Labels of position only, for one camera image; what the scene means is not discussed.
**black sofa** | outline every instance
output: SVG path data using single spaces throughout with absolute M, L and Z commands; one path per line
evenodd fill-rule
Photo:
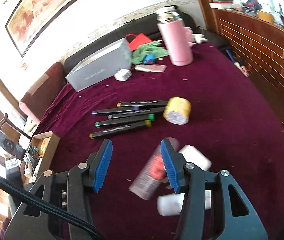
M 182 17 L 184 24 L 186 27 L 190 27 L 193 30 L 193 33 L 202 33 L 204 37 L 209 40 L 210 43 L 214 44 L 214 46 L 219 49 L 221 52 L 225 52 L 227 49 L 231 49 L 231 46 L 227 39 L 222 36 L 219 36 L 215 33 L 211 33 L 207 30 L 202 30 L 201 28 L 196 26 L 193 18 L 180 11 L 177 6 L 178 14 Z M 68 74 L 81 60 L 85 59 L 89 55 L 97 52 L 98 50 L 104 48 L 105 46 L 124 38 L 126 35 L 133 33 L 133 34 L 140 34 L 144 33 L 147 35 L 151 40 L 159 40 L 162 39 L 159 29 L 157 27 L 157 15 L 155 13 L 144 16 L 137 20 L 132 20 L 126 23 L 124 26 L 102 36 L 98 40 L 92 42 L 91 44 L 87 45 L 80 51 L 76 52 L 75 54 L 68 57 L 64 63 L 64 68 L 66 74 Z M 132 41 L 133 36 L 128 38 L 128 41 Z

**black braided cable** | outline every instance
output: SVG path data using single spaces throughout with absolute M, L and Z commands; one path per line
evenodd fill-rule
M 17 198 L 18 200 L 24 202 L 27 205 L 35 206 L 39 208 L 42 212 L 50 215 L 54 215 L 62 220 L 65 220 L 71 225 L 81 228 L 94 237 L 95 239 L 105 240 L 104 236 L 97 230 L 92 224 L 72 215 L 71 213 L 57 207 L 43 199 L 34 196 L 33 194 L 27 192 L 26 190 L 19 190 L 7 179 L 0 176 L 0 189 Z

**cardboard tray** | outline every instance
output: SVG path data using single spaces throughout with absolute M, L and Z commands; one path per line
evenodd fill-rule
M 46 148 L 46 151 L 44 153 L 43 160 L 42 160 L 42 163 L 40 165 L 40 169 L 38 170 L 38 174 L 37 174 L 36 179 L 38 179 L 43 174 L 44 171 L 50 169 L 52 159 L 54 157 L 56 148 L 57 148 L 59 141 L 60 141 L 60 138 L 55 133 L 50 131 L 50 132 L 45 132 L 45 133 L 40 133 L 40 134 L 34 135 L 31 139 L 30 143 L 29 143 L 29 146 L 32 145 L 32 146 L 35 146 L 38 149 L 40 149 L 41 144 L 42 144 L 42 142 L 45 138 L 50 138 L 50 141 L 49 141 L 47 148 Z M 22 181 L 23 181 L 24 185 L 34 182 L 34 180 L 32 178 L 29 179 L 29 178 L 26 178 L 24 176 L 25 165 L 26 165 L 26 163 L 25 163 L 24 158 L 23 158 L 23 161 L 20 165 L 20 172 L 21 172 Z

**marker pen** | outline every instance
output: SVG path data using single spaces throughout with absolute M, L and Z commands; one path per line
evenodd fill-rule
M 121 112 L 127 112 L 127 111 L 138 111 L 138 106 L 130 106 L 130 107 L 121 107 L 121 108 L 111 108 L 111 109 L 102 109 L 102 110 L 95 110 L 92 112 L 92 115 L 98 115 L 98 114 L 116 114 Z
M 112 119 L 117 119 L 117 118 L 137 116 L 137 115 L 143 115 L 143 114 L 157 114 L 157 113 L 163 113 L 164 110 L 165 110 L 165 106 L 157 107 L 157 108 L 150 108 L 150 109 L 142 109 L 142 110 L 139 110 L 139 111 L 124 112 L 124 113 L 120 113 L 120 114 L 110 114 L 108 116 L 108 119 L 112 120 Z
M 121 124 L 134 123 L 134 122 L 143 121 L 143 120 L 154 121 L 154 115 L 145 114 L 145 115 L 138 115 L 138 116 L 131 116 L 131 117 L 126 117 L 126 118 L 118 118 L 118 119 L 113 119 L 113 120 L 108 120 L 108 121 L 96 122 L 95 127 L 99 128 L 102 126 L 114 125 L 114 124 L 121 125 Z
M 122 102 L 117 103 L 117 107 L 126 107 L 126 106 L 148 106 L 148 107 L 160 107 L 166 106 L 168 101 L 136 101 L 136 102 Z
M 144 120 L 140 122 L 130 123 L 130 124 L 126 124 L 123 126 L 111 128 L 111 129 L 106 129 L 100 132 L 91 133 L 90 138 L 96 139 L 96 138 L 101 138 L 101 137 L 109 137 L 110 135 L 114 135 L 117 133 L 127 132 L 127 131 L 131 131 L 131 130 L 138 129 L 138 128 L 147 128 L 151 126 L 152 125 L 151 125 L 150 120 Z

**black picture frame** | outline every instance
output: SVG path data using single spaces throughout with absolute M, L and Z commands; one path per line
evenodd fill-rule
M 6 25 L 5 25 L 5 29 L 8 33 L 8 35 L 10 36 L 11 41 L 13 42 L 14 46 L 16 47 L 17 51 L 19 52 L 19 54 L 21 55 L 21 57 L 23 58 L 25 56 L 25 54 L 27 53 L 27 51 L 29 50 L 29 48 L 32 46 L 32 44 L 35 42 L 35 40 L 40 36 L 40 34 L 47 28 L 47 26 L 49 26 L 66 8 L 68 8 L 70 5 L 72 5 L 74 2 L 76 2 L 77 0 L 70 0 L 66 5 L 64 5 L 60 10 L 58 10 L 43 26 L 42 28 L 38 31 L 38 33 L 33 37 L 33 39 L 31 40 L 31 42 L 28 44 L 28 46 L 26 47 L 26 49 L 24 51 L 20 51 L 17 44 L 15 43 L 13 37 L 10 34 L 10 31 L 8 29 L 8 24 L 11 20 L 11 18 L 13 17 L 14 13 L 16 12 L 16 10 L 18 9 L 18 7 L 20 6 L 20 4 L 23 2 L 23 0 L 20 0 L 19 3 L 16 5 L 14 11 L 12 12 L 12 14 L 10 15 Z

